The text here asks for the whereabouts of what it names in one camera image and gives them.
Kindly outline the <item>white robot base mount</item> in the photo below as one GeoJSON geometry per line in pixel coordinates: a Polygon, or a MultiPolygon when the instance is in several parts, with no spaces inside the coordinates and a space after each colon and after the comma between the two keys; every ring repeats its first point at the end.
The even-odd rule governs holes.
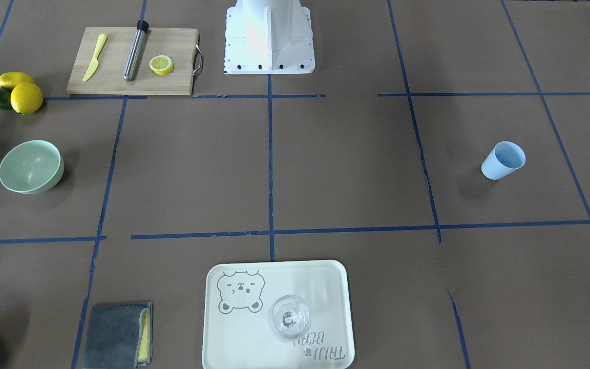
{"type": "Polygon", "coordinates": [[[315,71],[311,12],[300,1],[237,1],[225,20],[225,74],[315,71]]]}

